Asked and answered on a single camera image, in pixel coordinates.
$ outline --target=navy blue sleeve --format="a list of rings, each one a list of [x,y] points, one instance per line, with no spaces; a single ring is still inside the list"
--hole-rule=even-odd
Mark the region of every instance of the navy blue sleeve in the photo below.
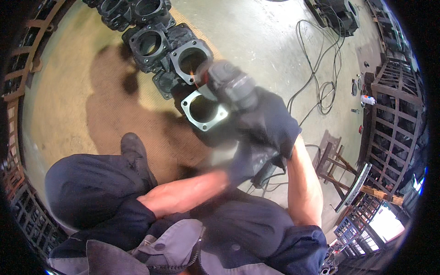
[[[318,226],[289,228],[276,252],[265,264],[286,275],[319,273],[327,253],[326,237]]]
[[[86,243],[90,239],[131,250],[140,244],[155,221],[156,216],[152,211],[135,197],[128,198],[119,206],[113,218],[73,234],[53,249],[49,258],[85,257]]]

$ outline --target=trousers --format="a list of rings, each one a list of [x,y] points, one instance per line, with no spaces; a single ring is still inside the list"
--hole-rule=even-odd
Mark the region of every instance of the trousers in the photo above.
[[[124,156],[75,154],[49,169],[45,187],[52,214],[71,227],[88,230],[111,219],[127,199],[146,194],[152,181],[140,178]],[[210,238],[237,242],[258,257],[276,251],[293,226],[281,206],[239,189],[167,219],[198,219]]]

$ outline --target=boot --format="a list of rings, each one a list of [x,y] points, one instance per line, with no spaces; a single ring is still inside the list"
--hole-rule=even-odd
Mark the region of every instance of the boot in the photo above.
[[[136,171],[145,184],[147,191],[158,185],[148,167],[147,151],[135,133],[126,133],[121,139],[121,155],[128,159],[130,169]]]

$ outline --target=button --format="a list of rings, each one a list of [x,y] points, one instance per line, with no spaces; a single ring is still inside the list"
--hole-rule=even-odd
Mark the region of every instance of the button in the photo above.
[[[239,245],[237,245],[237,244],[232,245],[232,250],[233,250],[233,251],[237,251],[237,250],[239,250],[239,249],[240,249],[240,246],[239,246]]]
[[[154,250],[156,251],[162,251],[165,249],[165,245],[163,243],[158,243],[154,246]]]

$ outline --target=black glove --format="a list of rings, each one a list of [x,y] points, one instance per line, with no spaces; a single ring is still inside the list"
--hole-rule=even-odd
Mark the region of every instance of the black glove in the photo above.
[[[240,116],[238,129],[290,159],[293,145],[301,133],[297,120],[291,117],[280,96],[262,87],[255,87],[255,92],[258,106]]]
[[[251,143],[248,140],[241,141],[227,169],[230,188],[235,189],[253,178],[268,161],[278,156],[279,152],[270,146]]]

